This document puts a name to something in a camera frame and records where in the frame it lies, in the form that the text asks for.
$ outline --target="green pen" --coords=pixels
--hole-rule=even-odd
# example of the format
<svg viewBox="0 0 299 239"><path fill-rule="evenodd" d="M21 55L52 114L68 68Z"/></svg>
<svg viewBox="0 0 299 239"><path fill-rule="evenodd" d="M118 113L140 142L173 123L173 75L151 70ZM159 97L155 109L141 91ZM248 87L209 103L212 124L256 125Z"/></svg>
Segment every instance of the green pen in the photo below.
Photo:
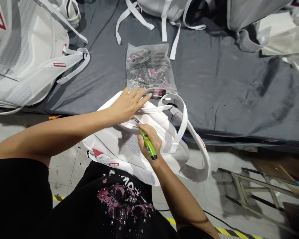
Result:
<svg viewBox="0 0 299 239"><path fill-rule="evenodd" d="M155 151L150 139L148 138L148 135L141 129L140 129L140 133L144 139L144 144L147 147L147 150L149 151L149 155L150 155L151 159L157 159L156 151Z"/></svg>

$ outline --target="yellow black tape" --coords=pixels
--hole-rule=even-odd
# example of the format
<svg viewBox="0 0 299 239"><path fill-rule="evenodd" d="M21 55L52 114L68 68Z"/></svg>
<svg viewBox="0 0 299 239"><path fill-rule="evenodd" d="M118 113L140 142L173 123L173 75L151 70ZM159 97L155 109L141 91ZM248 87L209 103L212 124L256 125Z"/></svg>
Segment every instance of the yellow black tape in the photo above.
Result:
<svg viewBox="0 0 299 239"><path fill-rule="evenodd" d="M58 195L52 195L53 200L62 201L64 198L65 197L61 197L61 196L58 196ZM169 221L170 224L176 225L176 222L173 218L166 217L166 219ZM226 235L226 236L239 237L239 238L243 238L243 239L249 239L249 238L252 238L252 239L265 239L263 237L255 236L255 235L252 235L252 234L248 234L248 236L249 236L249 238L248 238L244 234L242 234L238 231L223 229L223 228L220 228L220 227L215 227L215 228L216 228L216 231L218 233Z"/></svg>

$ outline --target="clear plastic bag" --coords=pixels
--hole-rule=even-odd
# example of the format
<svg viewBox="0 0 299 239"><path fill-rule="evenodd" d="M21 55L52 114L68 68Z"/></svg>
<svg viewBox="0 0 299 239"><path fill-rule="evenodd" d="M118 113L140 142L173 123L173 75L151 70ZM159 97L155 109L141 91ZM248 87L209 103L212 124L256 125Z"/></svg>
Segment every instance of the clear plastic bag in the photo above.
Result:
<svg viewBox="0 0 299 239"><path fill-rule="evenodd" d="M152 92L175 93L173 71L170 65L168 44L132 46L126 55L126 82L130 89L145 87L146 94Z"/></svg>

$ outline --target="black t-shirt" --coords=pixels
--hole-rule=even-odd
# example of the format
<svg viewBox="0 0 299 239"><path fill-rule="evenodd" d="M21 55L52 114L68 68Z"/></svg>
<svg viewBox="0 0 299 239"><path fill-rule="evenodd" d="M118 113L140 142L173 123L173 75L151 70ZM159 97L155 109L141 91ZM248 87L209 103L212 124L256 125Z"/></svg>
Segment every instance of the black t-shirt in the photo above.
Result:
<svg viewBox="0 0 299 239"><path fill-rule="evenodd" d="M54 209L48 177L39 161L0 160L0 238L212 238L177 233L153 207L151 186L125 171L92 161Z"/></svg>

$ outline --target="gray cloth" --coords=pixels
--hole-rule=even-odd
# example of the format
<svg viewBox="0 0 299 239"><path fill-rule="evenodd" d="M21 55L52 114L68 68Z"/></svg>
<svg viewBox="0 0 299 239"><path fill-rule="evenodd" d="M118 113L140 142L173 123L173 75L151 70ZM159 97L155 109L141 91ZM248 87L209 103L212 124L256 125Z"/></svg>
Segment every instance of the gray cloth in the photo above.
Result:
<svg viewBox="0 0 299 239"><path fill-rule="evenodd" d="M115 26L126 9L125 1L117 0L85 1L80 5L82 20L78 31L89 40L85 47L91 61L76 78L57 85L43 102L28 110L88 113L124 89L128 43L162 43L161 19L143 13L155 28L148 30L131 14L120 24L122 45L118 45ZM177 27L167 24L170 47L176 33ZM250 145L253 140L299 145L297 72L279 57L243 52L234 38L221 35L213 37L207 31L182 29L176 59L171 61L179 95L195 130L213 140L221 137L241 142L236 139L247 138ZM84 46L76 36L71 38L71 44L72 48Z"/></svg>

